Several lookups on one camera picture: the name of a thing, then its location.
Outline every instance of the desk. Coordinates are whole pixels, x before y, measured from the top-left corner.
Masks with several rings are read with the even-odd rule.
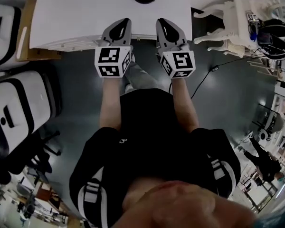
[[[30,48],[93,49],[104,29],[122,18],[132,20],[133,38],[156,39],[156,20],[166,18],[192,40],[190,0],[37,0]]]
[[[54,197],[52,188],[42,182],[38,182],[36,185],[33,195],[35,196],[35,200],[46,210],[51,211],[53,213],[59,214],[59,204],[57,203],[57,207],[52,203],[52,199]]]

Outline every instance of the black t-shirt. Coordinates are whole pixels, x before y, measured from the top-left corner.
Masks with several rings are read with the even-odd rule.
[[[224,131],[199,128],[184,132],[169,93],[160,89],[133,91],[121,96],[121,111],[120,132],[112,128],[98,130],[86,142],[70,178],[72,201],[95,226],[102,227],[104,190],[110,227],[121,217],[123,199],[137,177],[182,180],[228,196],[231,181],[216,180],[211,164],[219,159],[232,167],[238,183],[239,161]],[[79,200],[85,190],[97,197],[87,198],[88,202],[82,204]]]

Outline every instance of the sneaker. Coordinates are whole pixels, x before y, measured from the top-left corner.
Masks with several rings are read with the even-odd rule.
[[[133,86],[131,85],[131,84],[127,84],[126,86],[125,86],[125,93],[127,93],[129,90],[132,90],[132,89],[134,89],[133,88]]]

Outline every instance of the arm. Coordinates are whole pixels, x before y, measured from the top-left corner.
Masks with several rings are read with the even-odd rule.
[[[258,172],[258,175],[260,176],[260,178],[263,180],[263,174],[260,171],[260,168],[258,168],[258,167],[257,167],[257,172]]]
[[[172,90],[177,120],[183,129],[191,133],[199,127],[199,122],[185,79],[172,79]]]
[[[101,103],[99,126],[119,130],[122,123],[119,78],[105,78],[103,83],[103,99]]]

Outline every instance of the gray floor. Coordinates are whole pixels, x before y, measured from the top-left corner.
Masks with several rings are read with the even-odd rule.
[[[211,17],[193,19],[193,38],[213,31],[220,23],[218,19]],[[133,41],[132,45],[136,62],[161,81],[168,90],[170,80],[157,62],[155,42]],[[191,94],[210,67],[238,59],[218,51],[208,52],[208,46],[209,42],[199,45],[190,43],[196,62],[196,71],[187,79]],[[63,111],[45,125],[47,131],[59,130],[61,133],[51,142],[53,147],[61,149],[62,155],[51,158],[53,173],[48,178],[63,201],[76,214],[78,212],[69,196],[68,180],[85,142],[98,129],[101,104],[102,80],[97,76],[93,61],[94,51],[89,50],[65,53],[62,60],[52,63],[59,76]],[[275,78],[257,73],[245,60],[221,66],[218,71],[208,75],[193,98],[200,126],[209,129],[222,128],[231,142],[238,143],[251,129],[257,104],[263,101],[271,107],[274,82]]]

